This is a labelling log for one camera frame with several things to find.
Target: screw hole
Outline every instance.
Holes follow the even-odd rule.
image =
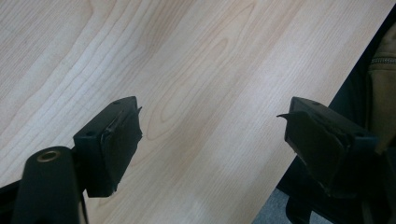
[[[364,133],[355,133],[355,135],[358,137],[364,137]]]
[[[95,135],[95,132],[87,132],[86,135],[87,135],[87,136],[94,136],[94,135]]]

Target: gray floor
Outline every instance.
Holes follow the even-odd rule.
[[[278,189],[275,189],[274,192],[271,194],[270,198],[267,200],[267,203],[264,205],[260,213],[254,219],[253,224],[290,223],[285,214],[286,202],[288,201],[288,198],[288,195],[284,194]],[[330,224],[331,222],[315,213],[312,213],[310,223]]]

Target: brown fabric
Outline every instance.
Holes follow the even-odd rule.
[[[396,25],[383,37],[374,59],[393,59],[396,62]],[[379,137],[376,152],[382,154],[396,137],[396,63],[372,63],[368,77],[372,102],[369,104],[369,130]]]

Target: light wood grain surface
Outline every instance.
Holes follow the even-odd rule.
[[[328,104],[393,0],[0,1],[0,184],[135,95],[144,133],[91,223],[250,223],[294,154],[291,96]]]

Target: wood grain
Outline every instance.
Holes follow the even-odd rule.
[[[291,96],[328,104],[391,0],[0,2],[0,184],[135,95],[144,138],[91,223],[249,223],[294,154]]]

